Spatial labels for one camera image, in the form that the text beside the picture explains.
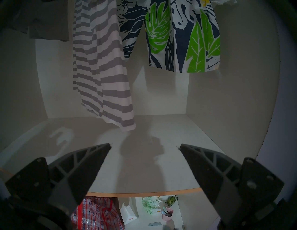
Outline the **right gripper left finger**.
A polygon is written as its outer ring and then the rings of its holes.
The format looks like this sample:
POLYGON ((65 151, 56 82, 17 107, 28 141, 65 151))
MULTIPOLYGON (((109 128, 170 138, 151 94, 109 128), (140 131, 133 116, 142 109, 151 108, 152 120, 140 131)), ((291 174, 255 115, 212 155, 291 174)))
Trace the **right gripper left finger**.
POLYGON ((73 151, 48 164, 39 157, 7 182, 21 207, 43 216, 70 216, 87 195, 111 150, 109 143, 73 151))

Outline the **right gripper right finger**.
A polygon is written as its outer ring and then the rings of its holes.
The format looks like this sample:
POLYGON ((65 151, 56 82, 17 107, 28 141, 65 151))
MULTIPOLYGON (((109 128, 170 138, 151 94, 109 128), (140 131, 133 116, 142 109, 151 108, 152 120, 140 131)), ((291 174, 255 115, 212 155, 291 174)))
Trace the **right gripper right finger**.
POLYGON ((218 226, 257 226, 274 211, 284 182, 253 158, 242 164, 227 155, 188 144, 180 151, 220 216, 218 226))

